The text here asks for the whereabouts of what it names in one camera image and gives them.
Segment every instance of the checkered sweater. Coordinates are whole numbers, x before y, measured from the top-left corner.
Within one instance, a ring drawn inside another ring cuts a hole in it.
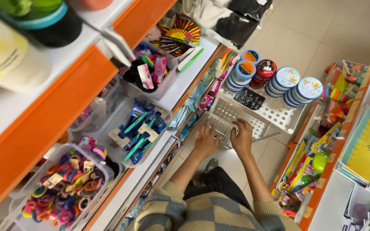
[[[210,192],[187,201],[172,183],[155,192],[142,205],[136,231],[300,231],[282,214],[277,202],[254,202],[255,216],[222,193]]]

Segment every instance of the green shoe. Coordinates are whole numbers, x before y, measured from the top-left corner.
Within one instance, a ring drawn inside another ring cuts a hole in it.
[[[211,169],[213,169],[215,167],[218,167],[218,166],[219,166],[219,163],[218,163],[218,160],[217,159],[215,159],[215,158],[210,159],[209,162],[208,162],[208,164],[206,165],[205,173],[207,173]]]

